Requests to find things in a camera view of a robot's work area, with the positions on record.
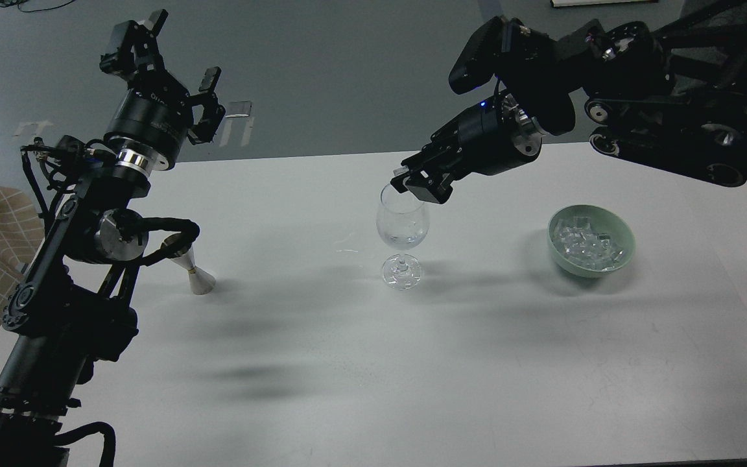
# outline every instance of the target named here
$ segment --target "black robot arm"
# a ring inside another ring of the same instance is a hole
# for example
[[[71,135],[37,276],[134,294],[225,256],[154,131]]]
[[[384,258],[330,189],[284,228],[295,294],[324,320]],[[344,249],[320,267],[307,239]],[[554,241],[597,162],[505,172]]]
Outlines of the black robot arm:
[[[583,89],[584,111],[602,125],[589,141],[606,156],[721,186],[747,180],[747,24],[696,27],[747,0],[721,0],[651,32],[634,21],[605,32],[590,21],[557,41],[516,18],[476,30],[449,75],[469,92],[498,78],[494,94],[436,131],[403,160],[391,184],[445,203],[451,182],[498,174],[539,156],[544,135],[575,127],[569,93]],[[721,64],[673,50],[723,47]],[[677,86],[691,78],[690,86]]]
[[[53,147],[37,139],[21,148],[23,160],[35,154],[59,193],[50,209],[43,205],[45,241],[3,313],[3,327],[20,336],[0,375],[0,465],[62,465],[59,446],[95,432],[113,449],[107,425],[56,435],[59,419],[79,405],[72,392],[91,379],[94,362],[116,361],[137,335],[131,298],[140,266],[171,257],[200,233],[187,219],[143,218],[127,207],[148,194],[152,171],[174,166],[185,139],[211,141],[224,114],[214,93],[219,68],[207,69],[196,95],[166,71],[156,41],[165,18],[161,10],[149,27],[125,21],[113,30],[101,69],[126,80],[128,92],[102,139],[64,136]],[[204,109],[198,122],[194,106]],[[154,230],[179,236],[143,256]],[[74,284],[64,258],[110,269],[92,291]],[[104,455],[101,465],[112,458]]]

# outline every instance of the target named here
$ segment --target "table surface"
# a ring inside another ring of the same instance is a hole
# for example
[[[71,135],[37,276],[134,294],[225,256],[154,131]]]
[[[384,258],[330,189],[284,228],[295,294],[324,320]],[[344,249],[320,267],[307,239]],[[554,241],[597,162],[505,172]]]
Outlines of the table surface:
[[[141,271],[140,334],[77,387],[65,428],[115,426],[116,465],[616,464],[747,457],[747,184],[585,144],[454,185],[379,277],[377,195],[406,153],[181,163],[131,207],[202,227],[205,296]],[[570,204],[620,215],[634,260],[603,279],[549,258]],[[106,269],[73,264],[95,286]],[[14,336],[0,331],[0,369]],[[96,464],[101,440],[70,465]]]

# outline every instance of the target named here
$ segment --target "metal jigger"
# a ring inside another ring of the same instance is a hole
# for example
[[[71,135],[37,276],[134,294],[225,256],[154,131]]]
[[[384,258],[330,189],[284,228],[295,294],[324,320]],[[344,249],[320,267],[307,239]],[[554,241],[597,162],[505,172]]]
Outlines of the metal jigger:
[[[180,233],[175,233],[166,237],[166,240],[163,240],[163,247],[174,243],[175,240],[177,240],[178,235],[180,235]],[[192,251],[192,245],[181,248],[169,259],[189,272],[189,287],[195,295],[204,295],[205,293],[211,292],[215,287],[215,278],[213,275],[195,265],[195,253]]]

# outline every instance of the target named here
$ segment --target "black cable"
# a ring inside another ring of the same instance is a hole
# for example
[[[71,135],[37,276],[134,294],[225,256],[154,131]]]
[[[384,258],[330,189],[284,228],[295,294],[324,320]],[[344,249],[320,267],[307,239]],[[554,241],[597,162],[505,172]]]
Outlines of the black cable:
[[[175,218],[143,218],[130,222],[127,225],[121,225],[121,235],[130,237],[143,232],[153,232],[155,230],[164,230],[166,232],[179,232],[178,239],[171,245],[166,245],[152,252],[148,256],[139,257],[130,261],[130,264],[137,266],[151,266],[167,257],[173,257],[178,251],[189,247],[192,242],[198,239],[201,234],[201,228],[195,222],[189,219]]]
[[[86,143],[86,148],[91,148],[91,146],[93,146],[93,145],[104,145],[104,146],[106,146],[106,142],[102,141],[102,139],[100,139],[100,138],[89,139],[89,141]]]
[[[60,202],[62,201],[62,196],[65,195],[64,191],[57,191],[56,195],[54,195],[54,198],[51,199],[51,207],[50,211],[53,213],[53,216],[56,218],[56,211],[59,210]]]
[[[42,196],[41,190],[39,190],[39,184],[36,183],[33,169],[30,168],[30,159],[27,157],[27,151],[21,152],[21,170],[25,173],[27,183],[30,184],[30,189],[33,190],[33,195],[36,196],[36,201],[39,203],[39,209],[42,210],[39,217],[45,222],[45,233],[47,234],[51,227],[48,222],[50,219],[50,215],[48,215],[48,205],[45,203],[45,197]]]
[[[42,162],[39,163],[39,169],[42,171],[42,175],[45,177],[45,180],[48,181],[48,188],[51,189],[54,187],[54,183],[56,180],[54,180],[54,174],[56,174],[56,168],[53,169],[53,171],[48,171],[48,163],[47,160],[42,160]]]
[[[71,431],[56,435],[53,438],[54,446],[67,446],[75,443],[88,435],[103,434],[103,454],[100,455],[100,467],[112,467],[113,456],[117,449],[117,437],[111,425],[106,422],[94,422],[88,425],[74,428]]]
[[[77,0],[68,0],[68,2],[62,3],[62,5],[51,6],[50,8],[40,8],[38,10],[23,10],[21,9],[21,3],[18,3],[16,8],[23,13],[50,12],[51,10],[62,8],[63,6],[70,5],[71,3],[74,3],[76,1]]]
[[[501,78],[497,77],[495,83],[495,93],[492,94],[492,100],[495,101],[495,116],[497,121],[503,121],[503,104],[501,104]]]

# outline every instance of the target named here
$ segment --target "cable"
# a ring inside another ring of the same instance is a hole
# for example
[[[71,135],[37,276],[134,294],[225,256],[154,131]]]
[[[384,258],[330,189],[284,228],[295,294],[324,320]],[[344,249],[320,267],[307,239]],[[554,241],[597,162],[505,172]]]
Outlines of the cable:
[[[62,3],[62,5],[51,6],[50,8],[40,8],[38,10],[23,10],[23,9],[21,9],[21,4],[22,3],[18,3],[17,6],[16,6],[16,8],[20,12],[23,12],[23,13],[50,12],[51,10],[56,10],[57,8],[62,8],[63,6],[70,5],[71,3],[74,3],[76,1],[77,0],[68,0],[68,2]]]
[[[88,437],[88,435],[96,435],[97,433],[103,434],[103,454],[100,455],[100,467],[112,467],[113,456],[117,449],[117,435],[111,425],[106,422],[94,422],[88,425],[80,426],[80,428],[74,428],[71,431],[56,435],[53,438],[54,446],[66,446],[66,444],[75,443],[81,438]]]
[[[106,146],[106,142],[102,141],[101,138],[89,139],[89,141],[86,143],[86,148],[91,148],[91,146],[93,146],[93,145],[104,145],[104,146]]]
[[[33,190],[33,195],[36,196],[36,201],[39,203],[39,209],[41,210],[39,217],[45,222],[45,233],[47,234],[48,228],[51,227],[48,222],[48,219],[50,219],[48,205],[45,204],[45,198],[39,190],[39,184],[36,183],[36,177],[33,175],[33,169],[30,168],[30,159],[27,157],[26,150],[21,151],[21,170],[25,173],[27,183],[30,184],[30,189]]]
[[[201,228],[195,222],[189,219],[175,218],[143,218],[129,222],[126,225],[120,225],[119,231],[122,236],[130,237],[143,232],[153,232],[155,230],[165,230],[167,232],[180,232],[178,239],[169,245],[163,245],[155,252],[148,256],[138,257],[128,262],[135,266],[151,266],[167,257],[177,254],[183,248],[189,248],[192,242],[198,239],[201,234]]]
[[[62,202],[62,198],[65,195],[71,195],[74,193],[74,190],[70,189],[59,189],[56,190],[56,195],[54,195],[54,198],[51,199],[51,207],[49,208],[51,211],[51,215],[56,216],[56,211],[59,210],[60,202]]]

